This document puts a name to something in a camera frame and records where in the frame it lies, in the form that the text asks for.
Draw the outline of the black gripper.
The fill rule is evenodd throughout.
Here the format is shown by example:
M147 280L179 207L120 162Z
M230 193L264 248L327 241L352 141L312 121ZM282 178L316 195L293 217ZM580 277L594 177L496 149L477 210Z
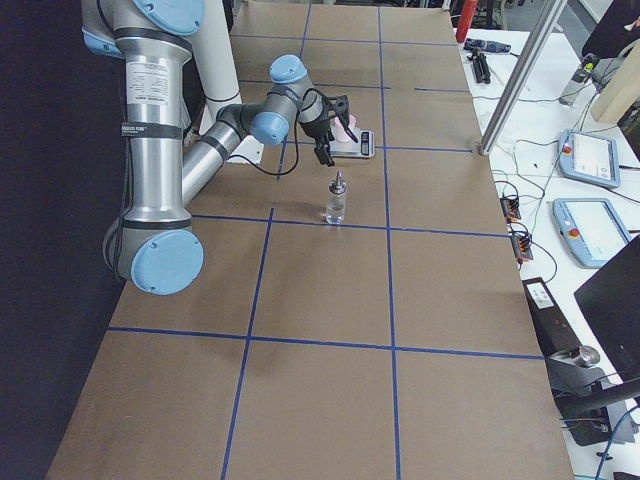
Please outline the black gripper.
M334 166L330 152L332 120L335 118L335 140L339 143L358 143L359 130L356 117L349 115L349 100L346 95L327 97L323 93L305 93L298 123L305 134L315 140L314 153L321 165Z

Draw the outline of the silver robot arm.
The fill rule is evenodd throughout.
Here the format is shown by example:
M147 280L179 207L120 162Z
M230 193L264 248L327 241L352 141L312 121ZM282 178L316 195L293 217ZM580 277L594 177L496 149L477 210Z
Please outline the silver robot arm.
M219 1L85 1L81 8L87 48L125 63L124 202L103 255L139 290L172 295L204 262L188 203L237 147L247 137L277 145L301 127L319 162L331 165L331 123L348 123L348 100L316 89L301 59L286 54L270 66L266 98L243 102Z

